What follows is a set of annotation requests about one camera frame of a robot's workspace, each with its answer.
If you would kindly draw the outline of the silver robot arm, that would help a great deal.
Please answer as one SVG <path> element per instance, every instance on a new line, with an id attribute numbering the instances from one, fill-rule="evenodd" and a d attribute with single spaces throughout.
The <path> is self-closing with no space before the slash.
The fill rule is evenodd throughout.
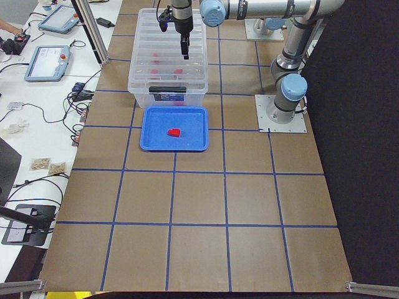
<path id="1" fill-rule="evenodd" d="M 194 1 L 218 41 L 215 70 L 220 91 L 227 95 L 273 93 L 259 119 L 287 125 L 305 113 L 307 82 L 300 67 L 309 44 L 325 17 L 343 1 Z"/>

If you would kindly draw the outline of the person hand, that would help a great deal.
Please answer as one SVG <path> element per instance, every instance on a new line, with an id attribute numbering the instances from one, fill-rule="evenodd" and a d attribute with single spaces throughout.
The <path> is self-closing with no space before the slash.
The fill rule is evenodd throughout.
<path id="1" fill-rule="evenodd" d="M 2 19 L 0 19 L 0 29 L 7 31 L 11 34 L 19 35 L 22 33 L 22 29 L 21 28 L 17 28 L 16 26 L 12 25 L 11 23 L 8 23 Z"/>

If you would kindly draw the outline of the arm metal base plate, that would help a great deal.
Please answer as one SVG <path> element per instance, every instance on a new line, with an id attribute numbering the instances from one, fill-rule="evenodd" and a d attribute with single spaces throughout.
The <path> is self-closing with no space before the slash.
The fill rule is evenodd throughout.
<path id="1" fill-rule="evenodd" d="M 275 95 L 255 95 L 258 131 L 261 133 L 307 133 L 300 103 L 291 112 L 275 106 Z"/>
<path id="2" fill-rule="evenodd" d="M 285 20 L 281 18 L 246 19 L 244 21 L 246 39 L 264 42 L 282 42 L 282 28 Z"/>

